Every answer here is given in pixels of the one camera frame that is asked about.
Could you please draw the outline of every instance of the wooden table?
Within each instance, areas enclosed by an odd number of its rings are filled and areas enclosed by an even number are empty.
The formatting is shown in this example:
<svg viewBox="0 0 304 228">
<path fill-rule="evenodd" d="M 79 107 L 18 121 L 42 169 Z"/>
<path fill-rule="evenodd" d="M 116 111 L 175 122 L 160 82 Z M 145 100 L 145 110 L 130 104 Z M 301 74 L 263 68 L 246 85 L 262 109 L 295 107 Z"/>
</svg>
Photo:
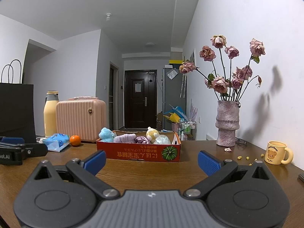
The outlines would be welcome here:
<svg viewBox="0 0 304 228">
<path fill-rule="evenodd" d="M 232 152 L 225 152 L 223 147 L 217 146 L 215 141 L 185 141 L 181 147 L 179 163 L 142 162 L 107 159 L 105 167 L 97 177 L 115 187 L 121 193 L 125 189 L 179 189 L 181 192 L 195 183 L 206 178 L 204 172 L 197 165 L 197 154 L 206 150 L 217 158 L 226 158 L 248 165 L 255 158 L 262 159 L 264 150 L 249 144 L 231 148 Z M 11 228 L 20 227 L 13 212 L 13 202 L 30 173 L 42 159 L 48 159 L 53 165 L 65 164 L 71 158 L 84 159 L 96 151 L 96 144 L 84 144 L 81 147 L 71 147 L 61 153 L 49 152 L 42 158 L 28 158 L 22 166 L 0 165 L 0 214 Z M 290 200 L 290 212 L 284 224 L 285 228 L 299 228 L 304 226 L 304 182 L 298 179 L 303 170 L 289 165 L 271 165 L 266 163 L 276 179 L 281 184 Z"/>
</svg>

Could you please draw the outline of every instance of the red cardboard box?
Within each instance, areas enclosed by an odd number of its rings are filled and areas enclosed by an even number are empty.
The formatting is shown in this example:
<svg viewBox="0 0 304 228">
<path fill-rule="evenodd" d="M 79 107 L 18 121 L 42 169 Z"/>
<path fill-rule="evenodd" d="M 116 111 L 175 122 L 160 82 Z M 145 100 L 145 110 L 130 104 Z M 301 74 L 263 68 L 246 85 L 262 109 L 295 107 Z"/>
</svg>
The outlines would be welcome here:
<svg viewBox="0 0 304 228">
<path fill-rule="evenodd" d="M 146 136 L 145 132 L 113 131 L 115 135 L 136 134 Z M 137 143 L 114 143 L 96 141 L 97 150 L 104 150 L 108 159 L 141 160 L 155 162 L 179 162 L 181 141 L 176 132 L 159 132 L 166 135 L 171 145 L 137 144 Z"/>
</svg>

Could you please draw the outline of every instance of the orange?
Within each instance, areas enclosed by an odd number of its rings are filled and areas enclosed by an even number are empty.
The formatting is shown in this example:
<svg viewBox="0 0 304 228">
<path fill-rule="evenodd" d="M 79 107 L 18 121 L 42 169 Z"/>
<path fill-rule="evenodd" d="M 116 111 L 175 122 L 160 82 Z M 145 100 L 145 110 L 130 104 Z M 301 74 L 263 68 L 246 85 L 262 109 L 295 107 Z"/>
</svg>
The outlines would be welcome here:
<svg viewBox="0 0 304 228">
<path fill-rule="evenodd" d="M 80 137 L 78 135 L 72 135 L 70 137 L 70 143 L 72 146 L 79 146 L 80 145 Z"/>
</svg>

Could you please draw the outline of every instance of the cream mug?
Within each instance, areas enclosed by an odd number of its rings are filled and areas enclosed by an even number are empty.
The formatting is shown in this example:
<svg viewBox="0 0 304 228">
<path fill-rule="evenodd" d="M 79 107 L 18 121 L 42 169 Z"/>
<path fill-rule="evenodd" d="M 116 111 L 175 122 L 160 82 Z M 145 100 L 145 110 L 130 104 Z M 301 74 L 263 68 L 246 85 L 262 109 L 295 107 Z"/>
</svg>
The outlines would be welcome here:
<svg viewBox="0 0 304 228">
<path fill-rule="evenodd" d="M 293 160 L 293 152 L 285 143 L 269 141 L 266 149 L 265 161 L 270 164 L 289 164 Z"/>
</svg>

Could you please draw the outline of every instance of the yellow stripe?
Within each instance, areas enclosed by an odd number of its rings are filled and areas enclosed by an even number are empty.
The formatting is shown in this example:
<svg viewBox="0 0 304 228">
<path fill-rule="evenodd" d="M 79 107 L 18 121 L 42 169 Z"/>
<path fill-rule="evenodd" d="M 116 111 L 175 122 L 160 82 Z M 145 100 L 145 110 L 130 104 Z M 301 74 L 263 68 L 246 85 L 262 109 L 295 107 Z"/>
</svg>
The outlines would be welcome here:
<svg viewBox="0 0 304 228">
<path fill-rule="evenodd" d="M 183 60 L 169 60 L 169 63 L 182 64 L 182 63 L 183 63 Z"/>
</svg>

